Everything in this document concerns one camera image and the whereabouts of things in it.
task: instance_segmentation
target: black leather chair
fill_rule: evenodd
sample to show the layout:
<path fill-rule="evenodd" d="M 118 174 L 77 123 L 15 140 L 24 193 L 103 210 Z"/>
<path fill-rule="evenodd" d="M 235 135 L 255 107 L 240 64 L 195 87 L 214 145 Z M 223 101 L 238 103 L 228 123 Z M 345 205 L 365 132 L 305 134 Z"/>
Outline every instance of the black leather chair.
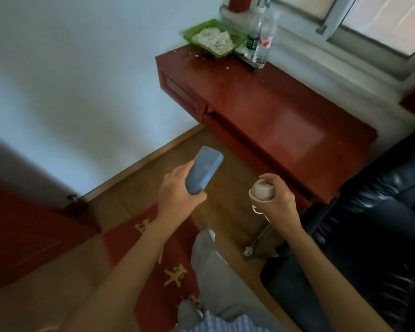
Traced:
<path fill-rule="evenodd" d="M 395 331 L 415 331 L 415 132 L 302 217 L 321 251 Z M 330 331 L 287 244 L 261 281 L 305 332 Z"/>

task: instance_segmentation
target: bottle label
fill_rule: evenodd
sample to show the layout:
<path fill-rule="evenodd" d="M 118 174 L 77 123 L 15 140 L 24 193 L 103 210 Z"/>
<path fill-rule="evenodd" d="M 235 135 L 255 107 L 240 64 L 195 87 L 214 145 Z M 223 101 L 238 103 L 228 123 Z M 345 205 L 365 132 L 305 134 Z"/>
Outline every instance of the bottle label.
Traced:
<path fill-rule="evenodd" d="M 266 49 L 269 49 L 272 45 L 273 36 L 260 36 L 260 39 L 258 40 L 258 45 L 263 45 Z"/>
<path fill-rule="evenodd" d="M 258 38 L 252 38 L 249 35 L 247 36 L 246 48 L 249 50 L 255 50 L 257 48 Z"/>

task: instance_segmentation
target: striped shirt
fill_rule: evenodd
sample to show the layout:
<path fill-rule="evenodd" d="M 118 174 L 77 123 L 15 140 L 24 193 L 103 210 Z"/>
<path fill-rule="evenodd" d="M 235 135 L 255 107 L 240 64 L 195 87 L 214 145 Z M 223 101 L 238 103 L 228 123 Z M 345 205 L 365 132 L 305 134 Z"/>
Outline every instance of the striped shirt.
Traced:
<path fill-rule="evenodd" d="M 257 327 L 247 315 L 242 315 L 231 323 L 215 317 L 209 311 L 205 312 L 203 322 L 186 332 L 270 332 L 269 329 Z"/>

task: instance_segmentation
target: desk drawer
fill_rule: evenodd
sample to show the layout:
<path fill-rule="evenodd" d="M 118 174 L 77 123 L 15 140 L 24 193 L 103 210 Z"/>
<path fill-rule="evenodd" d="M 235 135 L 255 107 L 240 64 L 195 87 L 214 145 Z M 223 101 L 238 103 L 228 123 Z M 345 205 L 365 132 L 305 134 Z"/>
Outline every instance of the desk drawer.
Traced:
<path fill-rule="evenodd" d="M 299 213 L 303 213 L 312 204 L 311 200 L 314 197 L 312 194 L 291 178 L 288 173 L 284 172 L 256 146 L 251 144 L 250 141 L 234 130 L 216 112 L 213 111 L 203 114 L 202 123 L 258 174 L 276 173 L 279 175 L 295 195 Z"/>
<path fill-rule="evenodd" d="M 161 88 L 182 106 L 192 117 L 201 122 L 201 116 L 206 109 L 206 104 L 198 99 L 196 95 L 189 94 L 177 82 L 168 77 L 166 72 L 158 68 Z"/>

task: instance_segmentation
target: hand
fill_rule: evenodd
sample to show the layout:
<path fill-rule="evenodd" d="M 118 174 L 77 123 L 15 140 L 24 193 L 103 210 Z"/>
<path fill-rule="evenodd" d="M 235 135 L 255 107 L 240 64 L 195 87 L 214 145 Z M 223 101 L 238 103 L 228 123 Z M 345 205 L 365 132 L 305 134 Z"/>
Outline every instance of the hand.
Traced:
<path fill-rule="evenodd" d="M 270 181 L 275 186 L 275 198 L 269 203 L 259 203 L 252 198 L 250 202 L 263 212 L 272 226 L 289 241 L 297 233 L 303 232 L 296 210 L 295 196 L 280 176 L 265 173 L 260 178 Z"/>
<path fill-rule="evenodd" d="M 157 218 L 165 218 L 166 222 L 176 225 L 175 229 L 190 216 L 195 207 L 207 199 L 205 191 L 190 195 L 184 184 L 194 163 L 192 160 L 167 173 L 158 190 Z"/>

